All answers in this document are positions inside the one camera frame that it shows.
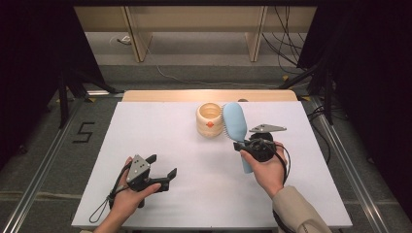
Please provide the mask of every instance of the blue object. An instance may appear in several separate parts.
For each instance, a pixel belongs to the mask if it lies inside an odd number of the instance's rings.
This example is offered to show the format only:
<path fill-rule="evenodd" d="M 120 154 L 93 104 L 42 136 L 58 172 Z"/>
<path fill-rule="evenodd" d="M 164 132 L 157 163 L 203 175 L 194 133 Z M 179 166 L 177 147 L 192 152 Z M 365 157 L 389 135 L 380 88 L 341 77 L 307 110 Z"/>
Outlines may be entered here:
<path fill-rule="evenodd" d="M 225 104 L 222 108 L 222 118 L 227 137 L 244 146 L 248 126 L 242 107 L 236 102 Z M 252 173 L 251 166 L 243 157 L 242 163 L 243 171 L 245 173 Z"/>

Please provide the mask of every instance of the person's left hand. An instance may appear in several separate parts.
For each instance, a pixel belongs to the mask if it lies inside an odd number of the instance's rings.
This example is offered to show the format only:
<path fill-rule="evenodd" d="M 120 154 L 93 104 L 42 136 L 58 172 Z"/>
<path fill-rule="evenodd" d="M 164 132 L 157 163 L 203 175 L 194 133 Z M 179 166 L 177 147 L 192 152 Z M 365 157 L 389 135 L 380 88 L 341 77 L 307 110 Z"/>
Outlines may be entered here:
<path fill-rule="evenodd" d="M 132 160 L 133 159 L 131 157 L 128 157 L 124 166 Z M 124 171 L 123 175 L 120 178 L 119 185 L 127 186 L 126 178 L 128 171 L 128 169 Z M 111 212 L 118 213 L 119 215 L 126 218 L 130 217 L 136 211 L 137 207 L 139 206 L 139 203 L 146 197 L 155 193 L 160 188 L 160 186 L 160 183 L 155 183 L 139 192 L 133 191 L 130 188 L 119 192 L 116 195 L 115 202 L 113 204 Z"/>

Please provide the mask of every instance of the person's right hand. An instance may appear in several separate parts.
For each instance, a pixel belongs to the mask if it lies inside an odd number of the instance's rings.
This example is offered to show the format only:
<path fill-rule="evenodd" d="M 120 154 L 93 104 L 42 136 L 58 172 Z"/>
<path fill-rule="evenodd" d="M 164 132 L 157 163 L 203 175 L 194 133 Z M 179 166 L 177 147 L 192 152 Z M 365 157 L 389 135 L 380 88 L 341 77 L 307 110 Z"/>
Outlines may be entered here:
<path fill-rule="evenodd" d="M 288 164 L 284 155 L 284 149 L 282 147 L 276 147 L 276 152 L 282 157 L 285 164 Z M 279 158 L 273 156 L 266 162 L 258 162 L 245 150 L 240 150 L 240 154 L 249 165 L 251 165 L 257 183 L 266 191 L 270 199 L 273 199 L 276 193 L 283 188 L 284 168 Z"/>

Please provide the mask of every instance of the hand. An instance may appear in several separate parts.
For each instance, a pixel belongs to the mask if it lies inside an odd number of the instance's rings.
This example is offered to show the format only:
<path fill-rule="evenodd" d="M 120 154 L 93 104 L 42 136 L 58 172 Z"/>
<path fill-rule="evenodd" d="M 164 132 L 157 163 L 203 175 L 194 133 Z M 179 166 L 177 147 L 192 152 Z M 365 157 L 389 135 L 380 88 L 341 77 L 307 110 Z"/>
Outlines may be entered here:
<path fill-rule="evenodd" d="M 276 145 L 283 146 L 281 143 L 274 142 Z M 288 164 L 282 147 L 276 147 L 276 152 Z M 240 150 L 242 157 L 251 165 L 257 183 L 266 191 L 270 199 L 283 188 L 284 168 L 277 156 L 273 156 L 266 162 L 258 162 L 245 150 Z"/>
<path fill-rule="evenodd" d="M 128 157 L 124 166 L 132 160 L 131 157 Z M 119 185 L 127 186 L 127 174 L 128 169 L 126 169 L 121 176 Z M 155 193 L 160 187 L 160 183 L 155 183 L 140 192 L 133 191 L 130 188 L 119 192 L 116 195 L 112 210 L 94 232 L 117 232 L 124 222 L 133 215 L 139 206 L 139 203 L 146 197 Z"/>

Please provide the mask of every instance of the table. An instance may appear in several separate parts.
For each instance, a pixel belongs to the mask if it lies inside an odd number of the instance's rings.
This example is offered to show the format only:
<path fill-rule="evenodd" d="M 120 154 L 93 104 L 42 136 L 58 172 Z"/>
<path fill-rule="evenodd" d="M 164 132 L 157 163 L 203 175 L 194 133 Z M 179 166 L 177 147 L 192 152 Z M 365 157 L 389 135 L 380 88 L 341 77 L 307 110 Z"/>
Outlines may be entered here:
<path fill-rule="evenodd" d="M 188 98 L 196 92 L 199 93 L 197 98 Z M 241 158 L 232 148 L 232 142 L 224 134 L 206 139 L 195 129 L 195 110 L 201 103 L 219 101 L 222 105 L 237 99 L 254 101 L 253 96 L 258 93 L 258 90 L 244 90 L 243 93 L 242 90 L 126 92 L 115 110 L 73 226 L 92 229 L 99 224 L 100 221 L 89 223 L 88 218 L 112 188 L 128 155 L 139 153 L 148 157 L 156 153 L 157 162 L 153 164 L 151 177 L 163 177 L 175 167 L 178 168 L 177 177 L 168 192 L 147 198 L 146 206 L 138 210 L 124 228 L 248 230 L 276 227 L 270 199 L 253 175 L 244 174 Z M 262 95 L 257 98 L 258 102 L 240 105 L 249 128 L 261 123 L 288 127 L 287 131 L 273 133 L 291 154 L 292 169 L 286 185 L 296 186 L 330 227 L 351 226 L 300 102 L 295 101 L 290 90 L 263 90 L 261 93 L 267 97 Z"/>

